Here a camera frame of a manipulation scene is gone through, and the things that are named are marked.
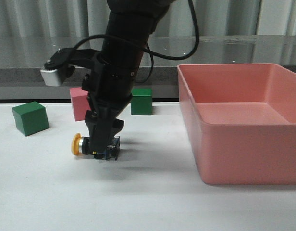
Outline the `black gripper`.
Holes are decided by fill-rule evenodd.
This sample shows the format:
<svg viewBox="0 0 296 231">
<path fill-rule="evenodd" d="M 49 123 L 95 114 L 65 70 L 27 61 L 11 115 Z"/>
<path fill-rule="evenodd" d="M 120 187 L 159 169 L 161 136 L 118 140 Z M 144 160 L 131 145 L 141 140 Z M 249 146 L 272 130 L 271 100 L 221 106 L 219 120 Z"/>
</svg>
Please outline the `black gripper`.
<svg viewBox="0 0 296 231">
<path fill-rule="evenodd" d="M 84 52 L 84 57 L 84 67 L 91 70 L 82 82 L 90 106 L 85 115 L 89 152 L 98 154 L 124 127 L 124 121 L 117 116 L 131 101 L 139 53 Z"/>
</svg>

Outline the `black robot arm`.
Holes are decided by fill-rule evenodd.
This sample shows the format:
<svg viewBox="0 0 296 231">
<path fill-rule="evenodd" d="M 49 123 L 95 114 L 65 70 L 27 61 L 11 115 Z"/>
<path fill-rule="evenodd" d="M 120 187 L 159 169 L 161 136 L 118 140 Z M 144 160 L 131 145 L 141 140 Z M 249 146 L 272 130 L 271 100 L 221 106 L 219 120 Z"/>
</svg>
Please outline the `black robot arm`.
<svg viewBox="0 0 296 231">
<path fill-rule="evenodd" d="M 90 110 L 85 123 L 89 137 L 82 152 L 105 151 L 124 126 L 118 114 L 129 104 L 132 87 L 149 36 L 167 13 L 170 0 L 109 0 L 111 10 L 101 52 L 93 58 L 94 68 L 83 79 Z"/>
</svg>

